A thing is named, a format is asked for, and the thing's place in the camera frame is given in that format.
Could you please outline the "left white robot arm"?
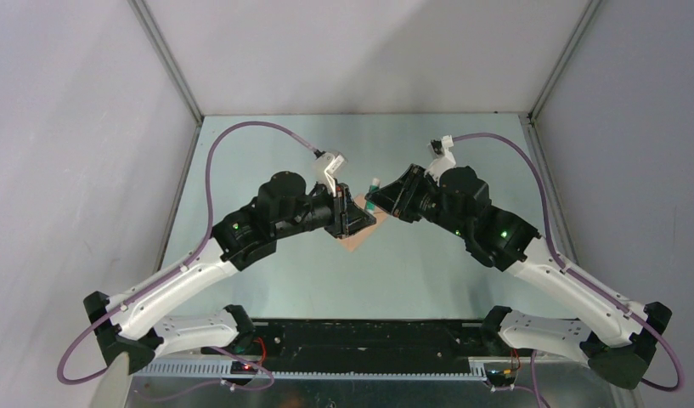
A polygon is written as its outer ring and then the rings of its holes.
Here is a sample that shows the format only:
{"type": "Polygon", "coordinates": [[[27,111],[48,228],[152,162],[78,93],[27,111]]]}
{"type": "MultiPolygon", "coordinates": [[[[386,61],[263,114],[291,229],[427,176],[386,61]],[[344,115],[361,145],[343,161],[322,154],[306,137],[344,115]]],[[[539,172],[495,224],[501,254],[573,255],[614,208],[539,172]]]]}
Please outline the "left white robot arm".
{"type": "Polygon", "coordinates": [[[281,239],[314,230],[344,239],[375,223],[375,216],[355,203],[346,184],[337,184],[334,192],[321,183],[309,190],[301,175],[276,173],[247,205],[212,227],[196,254],[119,295],[93,292],[84,298],[105,363],[126,354],[128,371],[134,373],[162,355],[190,349],[248,352],[255,342],[255,326],[243,307],[230,304],[191,318],[171,312],[207,287],[274,254],[281,239]]]}

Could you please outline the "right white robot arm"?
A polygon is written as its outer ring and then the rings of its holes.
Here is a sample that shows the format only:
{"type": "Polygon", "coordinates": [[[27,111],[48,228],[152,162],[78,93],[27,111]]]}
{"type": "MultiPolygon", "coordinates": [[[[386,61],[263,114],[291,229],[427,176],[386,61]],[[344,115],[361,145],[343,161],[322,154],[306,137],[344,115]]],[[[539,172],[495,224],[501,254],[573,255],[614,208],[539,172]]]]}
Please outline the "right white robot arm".
{"type": "Polygon", "coordinates": [[[573,320],[540,318],[495,306],[480,333],[489,354],[543,350],[589,367],[616,387],[634,389],[642,383],[671,309],[619,295],[552,254],[534,226],[492,204],[488,184],[472,168],[451,168],[434,179],[412,165],[396,181],[369,192],[367,200],[404,222],[425,219],[457,235],[480,264],[537,287],[576,315],[573,320]]]}

